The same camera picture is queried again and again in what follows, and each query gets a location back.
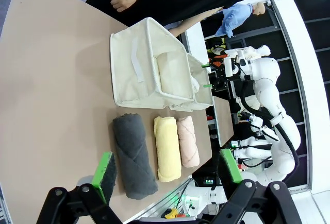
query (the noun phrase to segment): finger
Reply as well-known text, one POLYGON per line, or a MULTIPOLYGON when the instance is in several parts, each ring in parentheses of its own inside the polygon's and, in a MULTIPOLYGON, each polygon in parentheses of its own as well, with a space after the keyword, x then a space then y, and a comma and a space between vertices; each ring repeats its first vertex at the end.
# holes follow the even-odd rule
POLYGON ((119 9, 117 9, 117 12, 122 12, 122 11, 124 11, 126 8, 124 8, 124 7, 120 7, 119 9))
POLYGON ((115 4, 119 3, 119 0, 111 0, 110 3, 111 3, 112 5, 115 5, 115 4))
POLYGON ((113 5, 114 9, 119 9, 119 8, 123 8, 121 4, 115 4, 113 5))

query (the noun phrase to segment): yellow rolled towel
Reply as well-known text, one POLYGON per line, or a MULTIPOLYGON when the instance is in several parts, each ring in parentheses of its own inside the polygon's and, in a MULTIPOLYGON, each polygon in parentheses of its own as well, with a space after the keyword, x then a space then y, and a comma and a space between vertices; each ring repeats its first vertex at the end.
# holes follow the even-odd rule
POLYGON ((173 117, 154 119, 158 158, 158 178, 170 182, 181 177, 181 159, 176 120, 173 117))

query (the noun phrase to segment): white storage bin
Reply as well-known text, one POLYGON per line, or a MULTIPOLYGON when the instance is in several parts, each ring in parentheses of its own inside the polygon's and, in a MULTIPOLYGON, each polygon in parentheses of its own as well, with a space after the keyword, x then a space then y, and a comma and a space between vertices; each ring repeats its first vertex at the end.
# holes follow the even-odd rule
POLYGON ((194 100, 184 46, 152 18, 112 34, 110 56, 118 106, 161 109, 194 100))
POLYGON ((185 102, 180 105, 172 105, 170 109, 177 111, 193 111, 206 109, 213 105, 212 90, 211 88, 205 88, 204 85, 209 85, 210 80, 208 77, 208 71, 202 68, 202 63, 199 62, 191 54, 188 54, 189 69, 191 76, 197 80, 200 85, 198 92, 194 93, 194 100, 185 102))

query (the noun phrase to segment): pink rolled towel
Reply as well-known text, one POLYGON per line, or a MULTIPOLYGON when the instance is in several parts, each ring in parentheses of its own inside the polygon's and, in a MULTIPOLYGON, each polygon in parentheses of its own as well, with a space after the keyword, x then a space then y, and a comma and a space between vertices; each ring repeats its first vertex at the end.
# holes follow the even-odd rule
POLYGON ((195 129, 191 116, 180 118, 176 125, 182 165, 184 167, 198 166, 200 164, 200 156, 196 146, 195 129))

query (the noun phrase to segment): rolled towel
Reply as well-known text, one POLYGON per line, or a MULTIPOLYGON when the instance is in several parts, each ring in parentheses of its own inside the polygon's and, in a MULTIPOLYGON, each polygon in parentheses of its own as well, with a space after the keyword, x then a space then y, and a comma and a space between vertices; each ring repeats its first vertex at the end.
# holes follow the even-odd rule
POLYGON ((158 191, 145 144, 145 129, 138 114, 125 114, 113 120, 117 155, 126 196, 143 199, 158 191))
POLYGON ((191 116, 180 118, 177 124, 182 165, 193 167, 200 164, 200 156, 196 146, 194 124, 191 116))
POLYGON ((181 160, 175 118, 155 118, 154 133, 156 137, 159 180, 161 182, 170 182, 180 178, 181 160))

